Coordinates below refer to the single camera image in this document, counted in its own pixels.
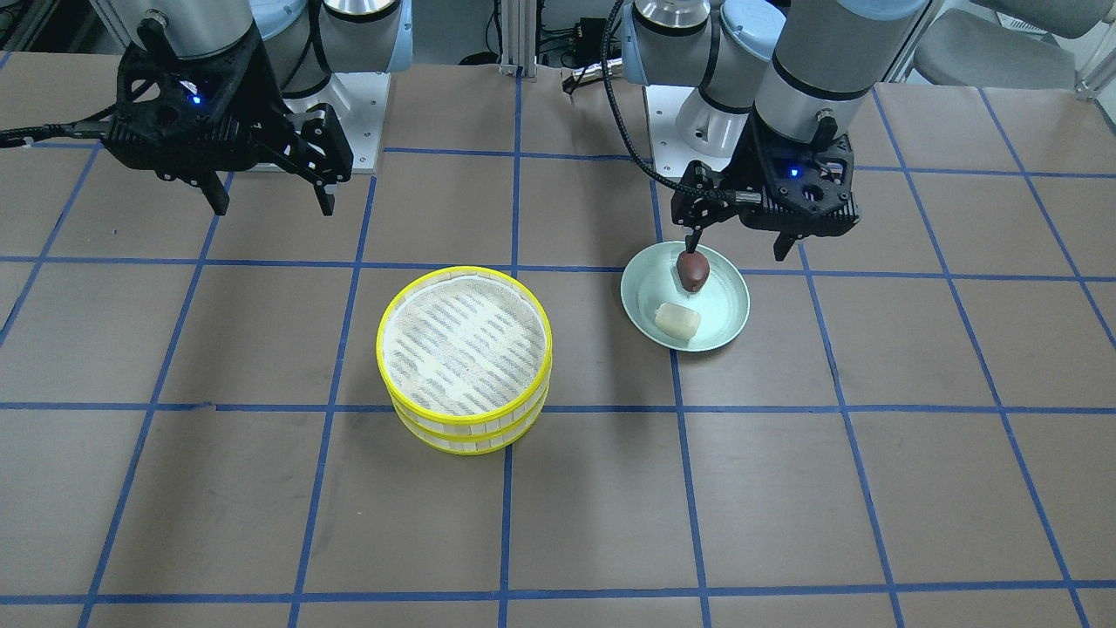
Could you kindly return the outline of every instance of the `yellow basket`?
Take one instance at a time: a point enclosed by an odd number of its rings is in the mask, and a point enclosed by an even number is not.
[[[379,322],[376,361],[403,425],[450,454],[501,450],[535,424],[549,392],[542,305],[489,268],[435,270],[403,288]]]

